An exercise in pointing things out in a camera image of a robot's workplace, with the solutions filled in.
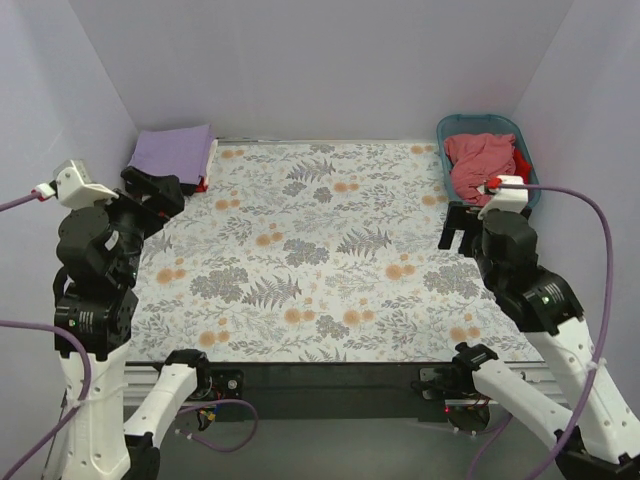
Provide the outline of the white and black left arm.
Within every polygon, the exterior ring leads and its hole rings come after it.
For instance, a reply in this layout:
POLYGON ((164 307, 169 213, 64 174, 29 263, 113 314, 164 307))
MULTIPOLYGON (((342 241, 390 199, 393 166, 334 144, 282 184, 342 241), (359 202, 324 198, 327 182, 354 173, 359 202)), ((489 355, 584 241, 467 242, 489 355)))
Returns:
POLYGON ((207 385, 205 353, 175 350, 131 418, 124 416, 125 364, 138 304, 145 241, 185 206, 177 176, 127 167, 124 190, 89 179, 70 160, 50 186, 69 214, 58 228, 54 324, 69 333, 55 349, 67 382, 70 420, 65 479, 154 479, 160 446, 182 404, 207 385))

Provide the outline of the purple t shirt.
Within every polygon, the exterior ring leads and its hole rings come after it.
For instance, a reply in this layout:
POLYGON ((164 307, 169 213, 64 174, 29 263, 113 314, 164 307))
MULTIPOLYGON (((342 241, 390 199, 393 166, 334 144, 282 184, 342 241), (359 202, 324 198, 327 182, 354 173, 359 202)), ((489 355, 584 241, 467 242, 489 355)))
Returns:
POLYGON ((142 131, 129 166, 151 176, 175 175, 181 184, 198 185, 206 174, 213 142, 209 124, 142 131))

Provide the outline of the black robot base mount plate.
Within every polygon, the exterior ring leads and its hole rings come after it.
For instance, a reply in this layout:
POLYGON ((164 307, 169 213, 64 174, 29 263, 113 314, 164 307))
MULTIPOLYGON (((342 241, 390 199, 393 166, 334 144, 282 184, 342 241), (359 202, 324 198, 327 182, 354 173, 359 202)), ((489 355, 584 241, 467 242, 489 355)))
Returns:
POLYGON ((261 420, 446 419, 446 403, 470 403, 453 365, 442 363, 211 363, 198 400, 239 399, 261 420))

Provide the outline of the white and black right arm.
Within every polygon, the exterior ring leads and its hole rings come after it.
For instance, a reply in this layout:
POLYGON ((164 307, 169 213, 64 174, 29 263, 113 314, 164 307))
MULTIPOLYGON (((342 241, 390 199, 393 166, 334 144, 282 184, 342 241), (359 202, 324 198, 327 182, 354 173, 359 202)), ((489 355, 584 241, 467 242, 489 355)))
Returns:
POLYGON ((566 403, 514 372, 489 347, 456 347, 458 387, 500 404, 549 449, 566 479, 636 479, 639 419, 624 400, 593 341, 569 284, 538 263, 527 207, 513 211, 451 203, 438 247, 463 234, 459 253, 478 265, 500 310, 541 355, 566 403))

